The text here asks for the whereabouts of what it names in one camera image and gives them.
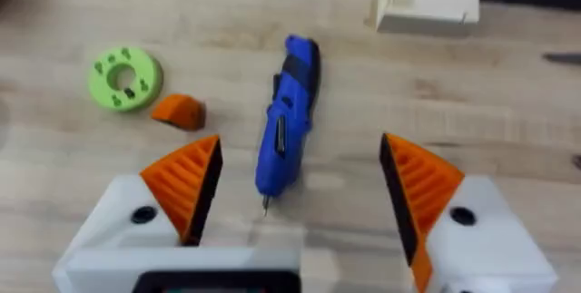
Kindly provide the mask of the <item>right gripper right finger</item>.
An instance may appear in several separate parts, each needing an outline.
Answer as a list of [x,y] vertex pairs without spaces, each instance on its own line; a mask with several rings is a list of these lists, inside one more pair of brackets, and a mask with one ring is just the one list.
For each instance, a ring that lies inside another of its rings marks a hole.
[[379,162],[415,291],[553,290],[553,266],[488,176],[392,133],[381,137]]

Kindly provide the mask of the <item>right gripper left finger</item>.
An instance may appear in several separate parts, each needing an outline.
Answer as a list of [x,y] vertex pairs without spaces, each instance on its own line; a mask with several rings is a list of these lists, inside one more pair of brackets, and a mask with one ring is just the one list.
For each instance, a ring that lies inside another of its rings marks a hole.
[[222,164],[215,134],[115,176],[67,249],[197,246]]

